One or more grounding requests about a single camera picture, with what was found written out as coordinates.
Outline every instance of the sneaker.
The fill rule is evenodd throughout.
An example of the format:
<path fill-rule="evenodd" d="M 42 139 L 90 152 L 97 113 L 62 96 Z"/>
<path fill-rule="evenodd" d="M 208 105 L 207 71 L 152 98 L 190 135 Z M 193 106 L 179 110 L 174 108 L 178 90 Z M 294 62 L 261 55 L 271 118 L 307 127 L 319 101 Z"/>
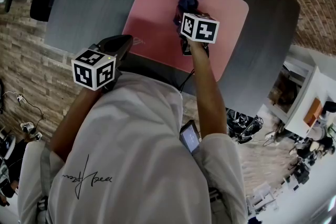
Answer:
<path fill-rule="evenodd" d="M 289 152 L 289 155 L 293 155 L 293 154 L 296 154 L 297 153 L 297 148 L 293 148 L 291 149 L 291 151 Z"/>
<path fill-rule="evenodd" d="M 41 132 L 38 132 L 36 135 L 35 135 L 35 138 L 36 138 L 36 141 L 39 141 L 41 138 L 42 138 L 42 134 Z"/>
<path fill-rule="evenodd" d="M 22 131 L 29 134 L 32 129 L 34 129 L 34 124 L 32 122 L 25 122 L 20 124 Z"/>

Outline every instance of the pink mat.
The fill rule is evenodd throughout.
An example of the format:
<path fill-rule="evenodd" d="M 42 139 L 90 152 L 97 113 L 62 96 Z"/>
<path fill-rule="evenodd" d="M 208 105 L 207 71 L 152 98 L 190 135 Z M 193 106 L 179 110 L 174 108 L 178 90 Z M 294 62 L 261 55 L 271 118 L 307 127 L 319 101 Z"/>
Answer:
<path fill-rule="evenodd" d="M 173 23 L 179 0 L 135 0 L 123 34 L 134 37 L 133 54 L 191 72 L 191 56 L 182 55 L 180 39 Z M 236 46 L 248 5 L 243 0 L 198 0 L 198 9 L 219 22 L 215 44 L 209 44 L 210 61 L 218 81 Z"/>

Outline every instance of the phone screen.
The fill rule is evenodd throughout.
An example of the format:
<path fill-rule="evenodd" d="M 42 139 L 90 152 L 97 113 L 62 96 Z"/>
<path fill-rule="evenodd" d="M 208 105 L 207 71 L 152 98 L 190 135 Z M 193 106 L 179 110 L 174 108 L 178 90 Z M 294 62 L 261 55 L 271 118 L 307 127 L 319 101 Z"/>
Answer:
<path fill-rule="evenodd" d="M 193 125 L 188 126 L 182 133 L 182 142 L 192 153 L 199 145 L 198 132 Z"/>

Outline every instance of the smartphone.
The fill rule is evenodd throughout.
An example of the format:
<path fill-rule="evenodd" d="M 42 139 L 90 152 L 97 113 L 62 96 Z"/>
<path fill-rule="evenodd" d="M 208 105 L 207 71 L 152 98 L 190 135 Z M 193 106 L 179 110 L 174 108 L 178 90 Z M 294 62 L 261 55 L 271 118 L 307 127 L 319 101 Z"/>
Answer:
<path fill-rule="evenodd" d="M 199 146 L 200 135 L 194 120 L 188 121 L 180 131 L 180 141 L 193 153 Z"/>

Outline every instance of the floor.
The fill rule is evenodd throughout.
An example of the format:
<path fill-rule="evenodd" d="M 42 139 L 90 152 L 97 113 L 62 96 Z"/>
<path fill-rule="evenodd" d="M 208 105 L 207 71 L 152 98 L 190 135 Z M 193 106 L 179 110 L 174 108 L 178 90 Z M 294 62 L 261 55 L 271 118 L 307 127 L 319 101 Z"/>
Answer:
<path fill-rule="evenodd" d="M 23 94 L 27 101 L 42 110 L 44 118 L 38 131 L 49 140 L 80 87 L 72 79 L 72 55 L 44 44 L 46 23 L 29 17 L 31 1 L 15 0 L 8 14 L 3 12 L 4 5 L 0 5 L 0 78 L 5 91 Z M 183 122 L 195 119 L 198 124 L 195 97 L 183 94 L 183 98 Z M 39 110 L 29 104 L 19 105 L 16 94 L 5 95 L 5 106 L 0 125 L 6 125 L 17 136 L 23 134 L 20 123 L 32 121 L 36 124 L 40 119 Z M 288 174 L 289 163 L 294 161 L 288 154 L 293 147 L 291 141 L 263 146 L 265 134 L 275 128 L 278 119 L 264 105 L 258 115 L 264 119 L 264 127 L 252 142 L 238 146 L 247 194 L 265 181 L 277 187 Z"/>

